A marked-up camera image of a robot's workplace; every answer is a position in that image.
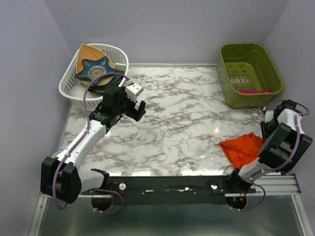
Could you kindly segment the orange t shirt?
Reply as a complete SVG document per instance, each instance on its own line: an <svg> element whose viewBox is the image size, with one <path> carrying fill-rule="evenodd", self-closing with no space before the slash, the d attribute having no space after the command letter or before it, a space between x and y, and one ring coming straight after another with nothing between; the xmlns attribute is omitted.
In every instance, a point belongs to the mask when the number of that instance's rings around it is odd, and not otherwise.
<svg viewBox="0 0 315 236"><path fill-rule="evenodd" d="M258 151L263 145L263 139L253 132L235 139L219 142L223 153L234 168L241 168L258 158Z"/></svg>

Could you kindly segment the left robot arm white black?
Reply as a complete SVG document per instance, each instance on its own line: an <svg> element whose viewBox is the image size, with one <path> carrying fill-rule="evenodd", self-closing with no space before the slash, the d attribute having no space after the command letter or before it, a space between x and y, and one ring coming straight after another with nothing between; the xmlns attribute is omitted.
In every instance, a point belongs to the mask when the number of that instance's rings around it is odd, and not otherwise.
<svg viewBox="0 0 315 236"><path fill-rule="evenodd" d="M109 189L105 171L91 169L80 172L84 159L122 116L140 121L145 114L144 101L138 108L136 102L143 92L138 83L126 87L107 86L103 98L96 109L86 112L87 123L79 135L62 151L46 157L41 164L40 191L54 198L58 208L59 201L73 203L80 193L93 189L104 194Z"/></svg>

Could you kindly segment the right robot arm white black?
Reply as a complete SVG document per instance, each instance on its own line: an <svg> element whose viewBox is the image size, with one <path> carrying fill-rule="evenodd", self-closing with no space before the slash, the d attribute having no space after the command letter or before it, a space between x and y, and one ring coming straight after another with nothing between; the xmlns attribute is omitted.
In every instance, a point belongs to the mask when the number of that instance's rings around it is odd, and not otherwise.
<svg viewBox="0 0 315 236"><path fill-rule="evenodd" d="M282 100L274 110L264 107L265 120L260 123L263 144L257 159L235 169L226 181L233 193L247 191L254 182L269 173L288 173L313 142L305 134L301 120L310 111L292 100Z"/></svg>

